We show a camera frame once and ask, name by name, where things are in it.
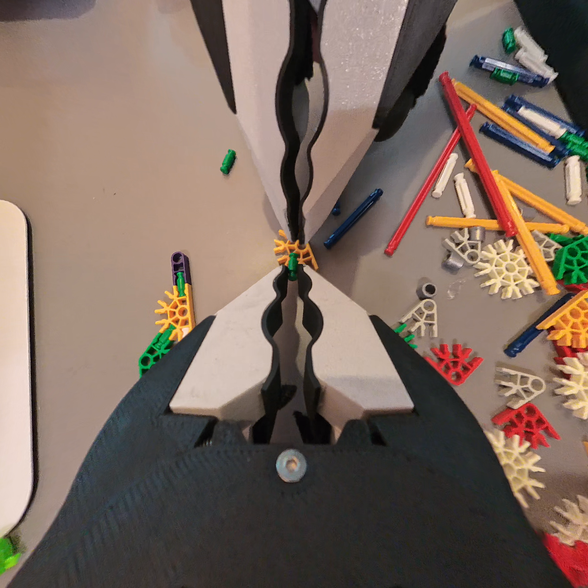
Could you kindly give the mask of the assembled multicolour toy model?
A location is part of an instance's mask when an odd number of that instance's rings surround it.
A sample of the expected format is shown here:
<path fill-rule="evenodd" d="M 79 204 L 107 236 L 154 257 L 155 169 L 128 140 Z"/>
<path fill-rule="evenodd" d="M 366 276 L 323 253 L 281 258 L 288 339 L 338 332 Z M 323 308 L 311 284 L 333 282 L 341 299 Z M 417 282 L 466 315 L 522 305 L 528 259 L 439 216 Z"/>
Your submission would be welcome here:
<path fill-rule="evenodd" d="M 140 377 L 166 356 L 196 325 L 187 255 L 180 251 L 174 252 L 171 256 L 171 268 L 172 291 L 166 291 L 167 301 L 158 301 L 160 308 L 155 313 L 161 315 L 156 321 L 159 331 L 138 360 Z"/>

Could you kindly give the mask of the yellow half-circle connector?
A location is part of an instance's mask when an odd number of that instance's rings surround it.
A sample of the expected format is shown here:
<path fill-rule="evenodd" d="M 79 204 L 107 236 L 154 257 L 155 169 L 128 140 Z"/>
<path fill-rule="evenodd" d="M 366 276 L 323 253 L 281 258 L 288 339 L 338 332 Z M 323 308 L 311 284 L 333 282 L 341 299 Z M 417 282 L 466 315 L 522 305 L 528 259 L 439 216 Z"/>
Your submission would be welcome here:
<path fill-rule="evenodd" d="M 290 254 L 296 254 L 298 258 L 298 264 L 302 264 L 311 267 L 313 270 L 318 271 L 318 263 L 312 252 L 310 244 L 301 245 L 297 240 L 291 242 L 287 239 L 284 230 L 278 231 L 278 238 L 274 240 L 275 247 L 273 252 L 276 256 L 276 261 L 282 266 L 287 266 L 290 258 Z"/>

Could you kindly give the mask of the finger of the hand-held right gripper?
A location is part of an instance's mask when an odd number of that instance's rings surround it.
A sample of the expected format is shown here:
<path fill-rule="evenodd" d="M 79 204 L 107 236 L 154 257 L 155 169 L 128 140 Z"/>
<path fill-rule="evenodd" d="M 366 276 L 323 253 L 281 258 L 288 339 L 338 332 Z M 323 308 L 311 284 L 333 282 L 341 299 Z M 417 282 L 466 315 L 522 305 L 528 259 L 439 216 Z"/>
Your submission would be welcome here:
<path fill-rule="evenodd" d="M 312 1 L 320 33 L 325 104 L 309 147 L 312 182 L 302 204 L 310 240 L 371 146 L 408 1 Z"/>
<path fill-rule="evenodd" d="M 223 1 L 236 116 L 266 195 L 291 237 L 281 182 L 285 142 L 276 87 L 290 45 L 289 1 Z"/>

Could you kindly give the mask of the pile of colourful toy pieces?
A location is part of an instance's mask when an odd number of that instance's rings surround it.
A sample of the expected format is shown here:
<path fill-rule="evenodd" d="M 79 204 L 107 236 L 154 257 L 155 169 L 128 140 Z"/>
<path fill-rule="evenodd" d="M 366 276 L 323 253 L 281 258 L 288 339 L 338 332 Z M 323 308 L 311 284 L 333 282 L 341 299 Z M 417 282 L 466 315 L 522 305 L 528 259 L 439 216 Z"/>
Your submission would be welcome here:
<path fill-rule="evenodd" d="M 483 226 L 454 228 L 444 246 L 447 260 L 474 268 L 482 290 L 512 300 L 541 290 L 532 261 L 518 243 L 494 232 L 491 243 L 478 233 Z M 524 231 L 535 261 L 545 263 L 533 231 Z M 367 557 L 366 587 L 587 587 L 587 540 L 569 546 L 549 533 L 536 533 L 526 519 L 526 498 L 540 498 L 544 473 L 540 455 L 548 437 L 559 434 L 534 404 L 519 392 L 534 393 L 537 378 L 517 366 L 499 365 L 512 393 L 499 428 L 481 428 L 475 414 L 454 388 L 482 384 L 483 358 L 472 355 L 495 335 L 502 339 L 504 319 L 494 313 L 482 319 L 474 300 L 442 319 L 452 318 L 451 334 L 472 334 L 466 341 L 438 339 L 429 356 L 417 354 L 400 334 L 372 316 L 376 334 L 415 404 L 413 412 L 368 417 L 352 423 L 337 447 L 349 445 L 362 453 L 360 497 L 352 506 L 369 507 L 366 533 L 345 537 Z"/>

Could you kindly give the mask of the black perforated office chair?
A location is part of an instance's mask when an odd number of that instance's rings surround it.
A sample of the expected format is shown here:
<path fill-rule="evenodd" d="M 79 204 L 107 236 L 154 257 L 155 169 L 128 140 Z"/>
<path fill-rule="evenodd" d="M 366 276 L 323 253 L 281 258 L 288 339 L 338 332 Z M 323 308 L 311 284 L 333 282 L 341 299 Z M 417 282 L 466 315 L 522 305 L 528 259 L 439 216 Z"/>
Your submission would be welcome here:
<path fill-rule="evenodd" d="M 515 1 L 525 27 L 558 72 L 558 93 L 587 128 L 587 1 Z"/>

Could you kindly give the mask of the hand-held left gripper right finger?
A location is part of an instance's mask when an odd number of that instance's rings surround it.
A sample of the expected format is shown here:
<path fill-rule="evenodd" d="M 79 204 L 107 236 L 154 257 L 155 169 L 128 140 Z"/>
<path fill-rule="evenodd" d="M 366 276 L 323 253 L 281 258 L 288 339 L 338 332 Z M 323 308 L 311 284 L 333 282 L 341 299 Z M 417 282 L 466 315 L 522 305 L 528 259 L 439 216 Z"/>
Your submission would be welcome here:
<path fill-rule="evenodd" d="M 337 439 L 351 420 L 414 410 L 368 313 L 317 271 L 299 269 L 306 348 L 302 431 L 310 442 Z"/>

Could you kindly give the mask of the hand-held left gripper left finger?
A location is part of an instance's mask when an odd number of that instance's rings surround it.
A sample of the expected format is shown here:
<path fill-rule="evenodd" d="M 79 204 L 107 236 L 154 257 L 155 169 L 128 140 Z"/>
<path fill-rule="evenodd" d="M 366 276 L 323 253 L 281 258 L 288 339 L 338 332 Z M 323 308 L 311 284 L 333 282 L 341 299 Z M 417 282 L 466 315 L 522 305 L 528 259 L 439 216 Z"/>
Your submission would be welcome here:
<path fill-rule="evenodd" d="M 251 427 L 269 442 L 283 400 L 280 352 L 287 268 L 275 268 L 219 310 L 170 403 L 176 414 Z"/>

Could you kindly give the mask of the bright green plastic piece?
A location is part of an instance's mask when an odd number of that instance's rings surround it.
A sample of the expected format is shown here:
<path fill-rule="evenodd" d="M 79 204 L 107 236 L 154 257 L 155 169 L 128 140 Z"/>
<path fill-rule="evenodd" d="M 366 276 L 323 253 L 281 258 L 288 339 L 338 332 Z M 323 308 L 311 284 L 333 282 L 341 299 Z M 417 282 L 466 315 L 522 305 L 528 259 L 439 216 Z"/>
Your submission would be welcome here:
<path fill-rule="evenodd" d="M 2 575 L 18 564 L 21 554 L 10 538 L 1 537 L 0 556 L 0 574 Z"/>

